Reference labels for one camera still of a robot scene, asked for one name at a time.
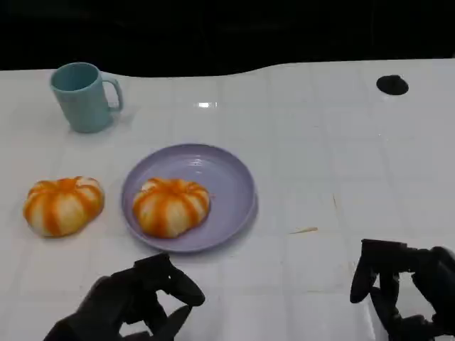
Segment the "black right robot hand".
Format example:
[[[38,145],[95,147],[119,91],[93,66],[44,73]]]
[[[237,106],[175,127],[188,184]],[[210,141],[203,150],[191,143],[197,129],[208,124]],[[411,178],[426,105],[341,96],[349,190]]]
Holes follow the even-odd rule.
[[[435,340],[454,335],[454,252],[444,247],[415,249],[402,242],[361,241],[361,255],[350,288],[350,302],[370,297],[390,340]],[[396,307],[400,274],[410,273],[415,287],[430,303],[430,321],[407,318]]]

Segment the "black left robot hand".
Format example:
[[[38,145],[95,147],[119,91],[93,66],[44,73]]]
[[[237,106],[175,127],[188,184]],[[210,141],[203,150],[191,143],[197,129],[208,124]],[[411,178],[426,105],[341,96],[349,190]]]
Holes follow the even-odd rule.
[[[168,254],[99,278],[78,309],[47,340],[173,340],[205,296]]]

